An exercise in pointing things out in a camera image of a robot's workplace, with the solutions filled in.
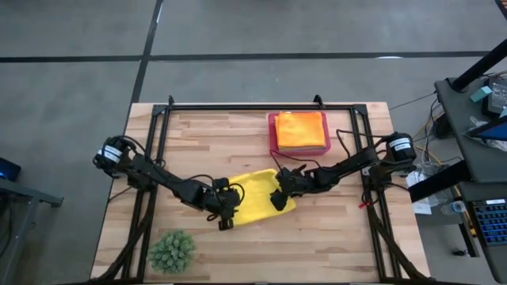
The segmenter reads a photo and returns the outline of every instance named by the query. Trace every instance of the green plant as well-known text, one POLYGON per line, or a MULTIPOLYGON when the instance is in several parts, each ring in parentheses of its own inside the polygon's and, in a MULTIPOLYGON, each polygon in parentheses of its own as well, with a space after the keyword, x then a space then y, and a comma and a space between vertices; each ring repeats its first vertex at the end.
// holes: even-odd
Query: green plant
POLYGON ((150 249, 151 267, 164 274, 183 272, 190 265, 195 249, 192 236, 183 230, 165 233, 150 249))

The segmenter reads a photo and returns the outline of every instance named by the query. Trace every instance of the folded orange cloth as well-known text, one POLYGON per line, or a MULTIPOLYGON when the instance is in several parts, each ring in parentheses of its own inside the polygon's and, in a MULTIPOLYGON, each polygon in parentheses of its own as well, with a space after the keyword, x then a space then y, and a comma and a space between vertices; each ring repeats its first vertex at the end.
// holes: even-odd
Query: folded orange cloth
POLYGON ((280 112, 275 126, 279 148, 326 147, 320 112, 280 112))

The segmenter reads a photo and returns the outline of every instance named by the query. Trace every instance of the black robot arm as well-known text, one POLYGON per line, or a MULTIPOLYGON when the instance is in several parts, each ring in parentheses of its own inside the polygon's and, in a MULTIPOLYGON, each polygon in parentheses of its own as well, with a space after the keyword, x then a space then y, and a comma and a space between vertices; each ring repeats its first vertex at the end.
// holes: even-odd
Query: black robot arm
POLYGON ((276 175, 280 189, 271 194, 271 202, 278 211, 282 211, 288 197, 329 191, 341 178, 362 169, 368 169, 368 187, 381 191, 390 184, 393 172, 414 170, 413 162, 416 157, 412 138, 407 134, 395 132, 382 137, 374 146, 366 147, 331 167, 319 166, 304 170, 306 165, 302 165, 292 171, 281 168, 276 175), (382 143, 386 143, 386 155, 380 159, 376 148, 382 143))
POLYGON ((234 208, 239 206, 245 195, 241 185, 236 184, 243 191, 240 198, 227 178, 215 180, 203 174, 181 179, 164 170, 145 154, 137 152, 137 146, 141 147, 134 139, 126 136, 108 138, 93 158, 93 163, 113 178, 118 177, 118 174, 126 175, 128 185, 133 188, 149 189, 156 184, 168 188, 183 204, 199 211, 211 212, 208 221, 220 217, 220 230, 234 226, 234 208), (210 178, 212 185, 195 180, 197 177, 210 178))

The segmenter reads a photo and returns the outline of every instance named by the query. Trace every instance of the yellow towel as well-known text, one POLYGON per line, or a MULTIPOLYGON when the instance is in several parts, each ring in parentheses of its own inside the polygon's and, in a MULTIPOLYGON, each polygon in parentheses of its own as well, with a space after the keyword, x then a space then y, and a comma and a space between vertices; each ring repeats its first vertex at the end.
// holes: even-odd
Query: yellow towel
MULTIPOLYGON (((265 169, 229 178, 230 184, 238 183, 245 189, 245 199, 236 207, 238 211, 234 213, 235 226, 281 215, 295 208, 293 198, 288 198, 287 206, 282 211, 277 211, 271 203, 270 194, 280 187, 275 178, 276 173, 275 169, 265 169)), ((238 186, 232 187, 242 195, 238 186)))

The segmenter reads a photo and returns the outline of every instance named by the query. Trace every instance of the pink container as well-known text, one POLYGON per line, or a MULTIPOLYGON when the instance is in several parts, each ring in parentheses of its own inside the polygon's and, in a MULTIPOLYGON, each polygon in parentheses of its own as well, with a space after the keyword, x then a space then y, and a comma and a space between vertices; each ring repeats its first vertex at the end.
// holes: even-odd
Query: pink container
POLYGON ((327 118, 324 112, 322 114, 322 127, 324 128, 324 138, 326 138, 326 148, 323 150, 301 150, 301 151, 280 151, 278 149, 278 142, 276 140, 276 126, 275 126, 275 118, 278 116, 277 113, 268 115, 268 125, 269 125, 269 149, 279 151, 281 154, 289 155, 289 156, 303 156, 303 155, 323 155, 328 150, 331 149, 331 139, 330 133, 327 129, 327 118))

